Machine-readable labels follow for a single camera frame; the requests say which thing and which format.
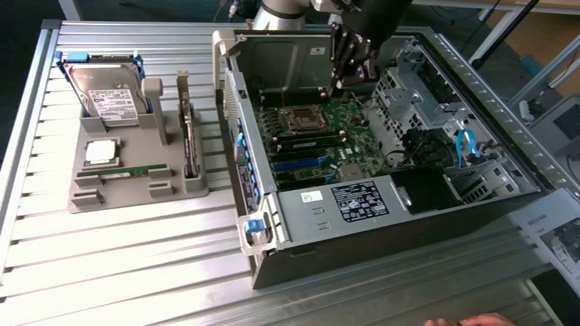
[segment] gray component holder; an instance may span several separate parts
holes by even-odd
[[[74,183],[80,188],[97,187],[102,185],[102,180],[100,180],[100,177],[97,175],[89,175],[88,177],[76,177]]]
[[[148,176],[152,179],[168,179],[173,175],[170,171],[170,167],[166,168],[154,168],[148,171]]]
[[[81,117],[80,125],[86,134],[105,134],[106,129],[100,117]]]
[[[153,181],[146,184],[148,193],[152,198],[161,196],[170,196],[173,194],[173,188],[170,186],[170,180],[168,181]]]
[[[77,190],[70,193],[70,202],[76,207],[98,207],[102,204],[102,196],[98,189]]]
[[[177,111],[161,111],[165,122],[168,145],[160,144],[158,128],[144,128],[145,126],[124,126],[117,128],[104,128],[100,118],[81,118],[77,147],[74,152],[74,164],[72,167],[72,181],[69,187],[68,211],[81,213],[88,211],[100,211],[114,209],[125,206],[152,204],[170,200],[196,198],[206,196],[209,193],[208,182],[205,177],[205,165],[202,157],[202,139],[200,114],[194,111],[194,150],[196,163],[200,175],[197,178],[186,179],[182,174],[184,145],[182,130],[180,128]],[[145,114],[146,120],[153,122],[153,114]],[[82,123],[90,119],[98,121],[105,132],[94,132],[89,128],[85,132]],[[101,139],[118,139],[122,147],[118,150],[121,166],[125,168],[133,166],[148,166],[154,164],[166,164],[168,168],[153,169],[148,177],[134,177],[122,179],[101,179],[94,177],[77,177],[82,172],[84,158],[86,154],[86,142]],[[149,183],[169,182],[169,189],[152,189]]]
[[[153,129],[157,127],[157,122],[154,121],[153,113],[137,115],[138,126],[141,129]]]
[[[160,97],[162,95],[162,83],[160,78],[145,78],[141,81],[141,92],[145,98],[152,102],[152,110],[154,116],[154,124],[160,133],[161,145],[168,144],[165,122],[162,121],[162,111]]]

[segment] blue pcie slot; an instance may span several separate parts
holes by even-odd
[[[273,170],[286,171],[286,170],[296,170],[297,168],[313,168],[322,164],[324,158],[326,158],[326,156],[321,156],[320,158],[310,158],[308,160],[298,160],[293,162],[274,163]]]

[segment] slotted metal surface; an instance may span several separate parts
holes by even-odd
[[[420,325],[498,311],[552,325],[525,285],[545,270],[516,228],[461,239],[253,291],[210,87],[210,32],[240,24],[64,22],[42,30],[0,185],[2,325]],[[80,105],[52,53],[138,50],[177,107],[188,70],[202,114],[205,198],[65,212]]]

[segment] floor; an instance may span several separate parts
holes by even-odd
[[[77,0],[85,20],[106,21],[165,21],[165,22],[216,22],[226,21],[228,8],[222,8],[217,15],[217,0]],[[480,21],[478,10],[450,7],[428,7],[413,5],[402,19],[404,25],[430,26],[436,32],[442,33],[457,48],[464,46],[472,31]],[[18,108],[20,94],[26,79],[28,65],[36,45],[41,20],[44,18],[64,19],[57,0],[2,0],[0,2],[1,40],[0,47],[0,75],[9,76],[0,89],[0,158],[9,138],[13,118]],[[306,13],[306,22],[325,23],[328,14],[310,11]],[[464,55],[468,57],[484,40],[489,28],[482,26],[469,44]],[[502,98],[509,98],[525,85],[532,75],[518,63],[518,56],[502,44],[490,56],[480,70],[488,83]],[[549,107],[558,100],[553,92],[545,94],[541,101]]]

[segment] hard drive label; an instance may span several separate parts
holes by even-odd
[[[89,95],[104,121],[137,119],[130,90],[89,90]]]
[[[346,222],[389,214],[373,181],[334,187],[332,195]]]

